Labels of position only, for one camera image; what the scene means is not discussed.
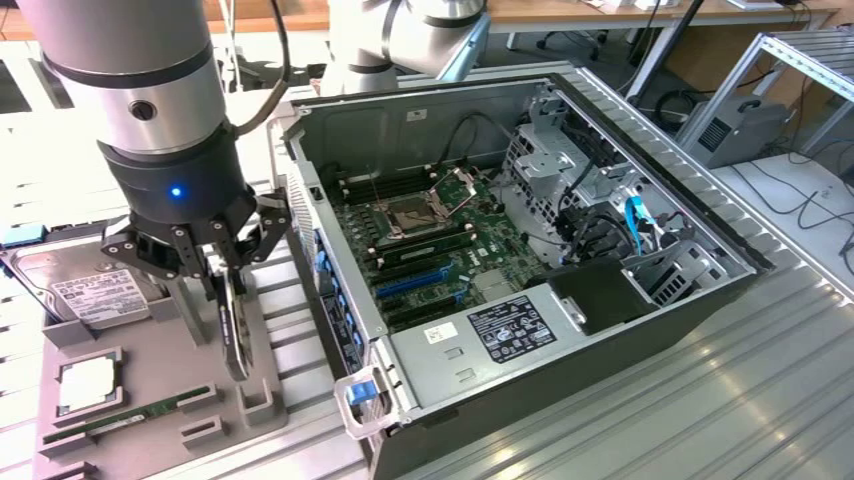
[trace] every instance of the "cpu socket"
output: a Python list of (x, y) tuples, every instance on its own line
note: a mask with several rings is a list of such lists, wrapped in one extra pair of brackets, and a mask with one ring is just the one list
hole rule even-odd
[(395, 238), (406, 238), (444, 228), (446, 219), (436, 214), (424, 196), (392, 200), (386, 205), (386, 217)]

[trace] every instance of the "blue latch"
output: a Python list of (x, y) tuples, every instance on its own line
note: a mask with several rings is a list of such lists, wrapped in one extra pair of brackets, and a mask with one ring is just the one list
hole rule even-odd
[(356, 383), (347, 388), (347, 402), (351, 406), (360, 405), (376, 398), (376, 384), (374, 380)]
[(315, 270), (322, 272), (324, 270), (324, 268), (326, 268), (324, 263), (327, 263), (327, 261), (326, 261), (326, 250), (320, 250), (318, 252), (318, 256), (315, 257)]

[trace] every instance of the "motherboard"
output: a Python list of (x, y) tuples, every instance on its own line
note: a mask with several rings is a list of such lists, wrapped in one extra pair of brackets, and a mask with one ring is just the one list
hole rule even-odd
[(338, 221), (392, 331), (521, 291), (547, 269), (493, 182), (459, 166), (340, 182)]

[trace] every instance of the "black cable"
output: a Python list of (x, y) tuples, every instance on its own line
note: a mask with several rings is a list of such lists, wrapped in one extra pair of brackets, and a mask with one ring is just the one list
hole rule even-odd
[[(490, 117), (486, 113), (479, 111), (468, 112), (466, 115), (463, 115), (459, 118), (459, 120), (456, 120), (454, 129), (451, 130), (451, 135), (448, 136), (448, 140), (444, 143), (444, 148), (442, 149), (442, 153), (439, 154), (439, 159), (436, 160), (436, 165), (435, 165), (436, 169), (442, 166), (444, 161), (448, 159), (448, 155), (451, 153), (451, 145), (454, 144), (454, 139), (456, 138), (456, 134), (459, 132), (460, 127), (463, 126), (463, 123), (466, 123), (468, 119), (473, 119), (473, 118), (482, 118), (487, 122), (490, 122), (495, 126), (495, 128), (505, 134), (507, 139), (513, 142), (513, 134), (507, 131), (507, 129), (502, 126), (502, 124), (495, 121), (493, 117)], [(466, 152), (464, 152), (466, 156), (468, 155), (468, 149), (471, 148), (471, 145), (474, 144), (475, 139), (471, 140), (470, 145), (466, 147)]]
[(750, 181), (747, 180), (747, 177), (745, 177), (745, 174), (738, 170), (738, 168), (735, 168), (735, 165), (730, 165), (730, 168), (733, 169), (733, 171), (735, 172), (735, 174), (741, 177), (742, 181), (745, 182), (745, 184), (747, 185), (747, 187), (750, 188), (750, 190), (753, 190), (753, 193), (757, 194), (757, 196), (759, 197), (759, 200), (762, 200), (762, 203), (765, 203), (765, 206), (769, 207), (769, 209), (777, 213), (778, 215), (789, 215), (790, 213), (795, 212), (798, 209), (803, 208), (803, 203), (799, 203), (793, 209), (790, 210), (779, 210), (777, 207), (774, 207), (774, 205), (771, 205), (771, 202), (769, 202), (767, 198), (765, 198), (765, 195), (762, 195), (762, 193), (759, 192), (759, 190), (757, 189), (757, 187), (754, 187), (753, 183), (750, 183)]
[(806, 24), (807, 27), (810, 25), (810, 23), (813, 23), (813, 9), (810, 8), (810, 6), (803, 2), (803, 0), (798, 0), (798, 3), (801, 4), (801, 6), (803, 7), (803, 9), (806, 10)]
[(563, 193), (561, 194), (561, 198), (558, 199), (558, 210), (563, 208), (563, 200), (570, 200), (573, 198), (573, 192), (585, 181), (585, 178), (587, 178), (587, 175), (590, 175), (590, 172), (593, 171), (593, 167), (594, 167), (594, 161), (590, 160), (587, 162), (587, 165), (585, 165), (585, 169), (582, 170), (582, 173), (578, 175), (578, 178), (575, 179), (573, 184), (569, 187), (566, 187), (566, 189), (563, 190)]
[[(615, 91), (618, 93), (629, 85), (631, 85), (631, 82), (634, 82), (635, 78), (638, 78), (638, 73), (641, 73), (641, 67), (643, 66), (643, 62), (646, 62), (646, 59), (650, 56), (650, 52), (653, 51), (653, 38), (655, 37), (655, 34), (650, 30), (650, 26), (653, 25), (653, 19), (655, 18), (655, 14), (658, 13), (658, 6), (661, 5), (661, 3), (662, 3), (662, 0), (655, 0), (655, 7), (653, 7), (653, 13), (650, 13), (650, 18), (646, 21), (646, 27), (643, 27), (643, 32), (650, 34), (650, 38), (647, 40), (647, 45), (646, 45), (646, 52), (643, 52), (643, 58), (641, 59), (641, 63), (638, 64), (638, 68), (635, 69), (634, 73), (631, 74), (631, 77), (629, 77), (629, 80), (626, 81), (626, 83), (623, 83), (623, 85), (617, 88)], [(638, 45), (641, 45), (641, 40), (643, 40), (643, 38), (638, 39), (638, 42), (635, 43), (631, 51), (629, 52), (629, 61), (631, 61), (631, 57), (634, 56), (634, 54), (635, 54), (635, 52), (638, 50)]]
[(611, 217), (610, 215), (598, 214), (598, 215), (594, 215), (593, 218), (597, 220), (602, 220), (603, 222), (609, 223), (614, 227), (614, 229), (617, 230), (617, 233), (619, 234), (621, 238), (626, 242), (626, 245), (629, 246), (629, 251), (631, 252), (631, 246), (634, 242), (631, 241), (631, 235), (629, 234), (629, 229), (626, 228), (626, 225), (619, 223), (617, 219), (614, 219), (614, 217)]
[[(806, 198), (806, 201), (799, 205), (799, 207), (795, 207), (794, 210), (789, 210), (789, 211), (782, 211), (777, 208), (774, 208), (769, 201), (766, 200), (766, 198), (762, 196), (762, 194), (759, 193), (759, 191), (757, 190), (757, 188), (753, 186), (753, 184), (747, 181), (747, 179), (745, 178), (745, 176), (741, 174), (741, 172), (738, 171), (738, 169), (733, 166), (733, 170), (735, 170), (735, 172), (738, 173), (738, 175), (742, 177), (742, 180), (745, 181), (745, 183), (747, 184), (747, 186), (750, 187), (750, 189), (757, 193), (757, 195), (759, 196), (759, 198), (762, 199), (762, 201), (765, 202), (766, 206), (771, 209), (771, 211), (774, 211), (775, 213), (781, 213), (781, 214), (787, 214), (787, 213), (793, 213), (795, 210), (801, 209), (801, 211), (798, 212), (798, 227), (802, 230), (810, 230), (823, 224), (826, 224), (827, 222), (831, 222), (833, 220), (841, 220), (845, 223), (847, 223), (849, 225), (851, 225), (851, 227), (854, 227), (854, 222), (851, 220), (849, 220), (847, 217), (849, 215), (854, 215), (854, 211), (851, 212), (846, 212), (846, 213), (841, 213), (841, 214), (835, 214), (827, 207), (825, 207), (821, 203), (818, 203), (814, 200), (815, 195), (818, 194), (818, 191), (813, 192), (811, 195), (806, 195), (803, 193), (803, 191), (795, 187), (790, 182), (787, 182), (786, 180), (783, 180), (782, 178), (771, 175), (769, 172), (765, 171), (765, 169), (762, 167), (759, 167), (759, 165), (757, 165), (754, 162), (746, 162), (750, 165), (753, 165), (757, 170), (759, 170), (759, 172), (762, 172), (763, 175), (766, 175), (769, 178), (771, 178), (773, 180), (775, 180), (777, 182), (782, 183), (783, 185), (789, 186), (789, 188), (791, 188), (795, 192), (798, 192), (798, 194), (801, 194), (802, 197)], [(830, 217), (819, 220), (818, 222), (815, 222), (811, 225), (805, 225), (803, 224), (803, 212), (806, 211), (806, 208), (809, 207), (810, 204), (814, 204), (817, 207), (819, 207), (826, 213), (830, 214)], [(851, 249), (854, 249), (854, 244), (851, 243), (851, 240), (854, 239), (854, 232), (851, 233), (851, 235), (849, 236), (849, 238), (846, 239), (845, 243), (842, 244), (842, 248), (839, 249), (839, 256), (842, 257), (842, 261), (845, 263), (845, 268), (849, 271), (849, 274), (851, 274), (854, 276), (854, 269), (851, 268), (851, 264), (850, 264), (850, 260), (849, 260), (849, 256), (847, 253)]]
[(575, 250), (578, 250), (578, 244), (582, 243), (582, 237), (587, 234), (587, 230), (590, 229), (591, 220), (593, 220), (593, 217), (587, 217), (585, 219), (582, 228), (578, 229), (578, 231), (575, 232), (575, 235), (573, 236), (573, 244), (570, 245), (570, 249), (567, 250), (563, 258), (567, 258), (567, 259), (573, 258), (573, 254), (575, 253)]
[(845, 181), (845, 179), (842, 178), (842, 157), (845, 156), (845, 153), (854, 148), (854, 143), (849, 144), (847, 147), (845, 147), (841, 151), (839, 151), (839, 155), (837, 155), (837, 175), (839, 176), (839, 180), (842, 180), (842, 184), (845, 185), (845, 189), (847, 190), (849, 194), (854, 197), (854, 191), (851, 190), (851, 186), (849, 185), (849, 183)]
[(791, 140), (789, 142), (789, 152), (786, 153), (786, 159), (789, 163), (793, 165), (803, 165), (805, 163), (811, 162), (811, 159), (806, 159), (802, 162), (797, 162), (791, 159), (791, 152), (795, 150), (795, 139), (798, 138), (798, 134), (801, 133), (801, 124), (803, 123), (803, 96), (806, 95), (806, 79), (809, 77), (805, 75), (803, 80), (801, 80), (801, 98), (798, 98), (798, 124), (795, 125), (795, 131), (791, 134)]
[(279, 43), (282, 43), (282, 70), (279, 73), (279, 79), (276, 80), (275, 85), (272, 86), (272, 90), (270, 91), (270, 96), (262, 107), (258, 109), (258, 112), (247, 120), (243, 125), (239, 125), (235, 128), (235, 133), (238, 137), (242, 137), (252, 130), (258, 128), (258, 126), (264, 123), (267, 117), (276, 108), (282, 97), (284, 96), (284, 92), (288, 89), (288, 79), (291, 77), (291, 51), (288, 48), (288, 32), (284, 28), (284, 20), (282, 20), (282, 11), (279, 10), (278, 0), (270, 0), (270, 6), (272, 8), (274, 20), (276, 22), (276, 31), (279, 32)]
[[(757, 78), (754, 78), (753, 80), (749, 80), (745, 83), (739, 83), (735, 88), (742, 88), (753, 85), (754, 83), (762, 81), (762, 79), (765, 79), (765, 77), (767, 77), (773, 73), (774, 73), (774, 70), (771, 69), (767, 72), (765, 72), (762, 75), (759, 75)], [(694, 107), (697, 106), (697, 104), (699, 103), (699, 101), (691, 95), (707, 95), (715, 92), (717, 90), (690, 90), (690, 89), (678, 89), (678, 90), (670, 90), (665, 92), (662, 96), (658, 97), (658, 101), (655, 102), (655, 108), (653, 110), (653, 121), (667, 131), (674, 132), (679, 130), (679, 128), (682, 127), (682, 122), (673, 122), (665, 119), (663, 117), (663, 110), (667, 102), (674, 100), (675, 98), (681, 98), (686, 100), (686, 103), (689, 105), (689, 113), (690, 113), (694, 110)]]

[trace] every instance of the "electronic device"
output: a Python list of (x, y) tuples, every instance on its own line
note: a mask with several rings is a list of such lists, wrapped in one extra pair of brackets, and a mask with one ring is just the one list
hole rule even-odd
[[(689, 130), (707, 104), (697, 104), (681, 132)], [(779, 138), (789, 117), (789, 110), (779, 103), (755, 95), (733, 97), (718, 108), (706, 131), (686, 151), (710, 169), (755, 160), (766, 145)]]
[(771, 268), (558, 76), (294, 107), (294, 228), (374, 478), (671, 346)]

